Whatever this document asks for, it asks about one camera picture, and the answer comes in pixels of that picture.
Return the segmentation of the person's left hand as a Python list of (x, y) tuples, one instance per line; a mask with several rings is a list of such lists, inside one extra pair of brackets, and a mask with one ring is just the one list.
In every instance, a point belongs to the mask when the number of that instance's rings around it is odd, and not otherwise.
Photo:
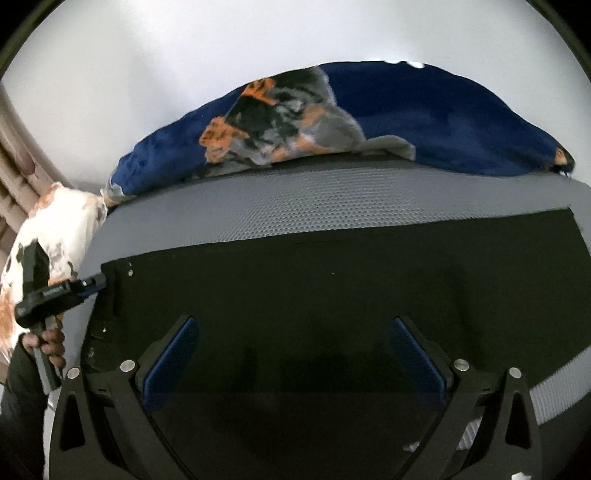
[(52, 328), (45, 330), (40, 336), (34, 333), (24, 334), (21, 337), (21, 344), (31, 357), (39, 351), (46, 355), (56, 368), (62, 369), (66, 366), (64, 338), (61, 329)]

